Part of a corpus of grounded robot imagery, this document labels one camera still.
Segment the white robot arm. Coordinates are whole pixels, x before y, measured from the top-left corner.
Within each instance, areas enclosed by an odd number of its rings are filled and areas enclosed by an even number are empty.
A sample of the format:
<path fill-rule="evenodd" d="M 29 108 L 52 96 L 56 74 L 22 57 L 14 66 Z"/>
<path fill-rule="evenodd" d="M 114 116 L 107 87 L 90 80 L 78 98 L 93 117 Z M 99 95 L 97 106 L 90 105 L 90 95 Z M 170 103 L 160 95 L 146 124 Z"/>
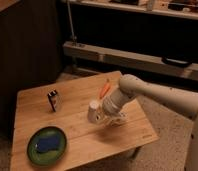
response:
<path fill-rule="evenodd" d="M 119 78 L 118 87 L 102 102 L 102 112 L 116 117 L 123 106 L 143 95 L 194 121 L 184 171 L 198 171 L 198 93 L 161 86 L 125 74 Z"/>

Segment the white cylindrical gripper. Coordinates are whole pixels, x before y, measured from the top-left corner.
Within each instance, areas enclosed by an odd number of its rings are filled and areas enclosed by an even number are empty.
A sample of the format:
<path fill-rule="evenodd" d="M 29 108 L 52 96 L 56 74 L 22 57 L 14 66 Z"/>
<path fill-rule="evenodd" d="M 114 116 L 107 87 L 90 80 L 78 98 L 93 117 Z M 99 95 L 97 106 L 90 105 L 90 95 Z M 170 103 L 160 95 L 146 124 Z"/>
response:
<path fill-rule="evenodd" d="M 120 88 L 115 89 L 102 102 L 102 109 L 108 116 L 98 114 L 96 116 L 96 123 L 104 125 L 120 125 L 122 123 L 121 117 L 109 116 L 117 116 L 118 113 L 122 110 L 123 106 L 135 98 L 135 94 L 127 94 Z"/>

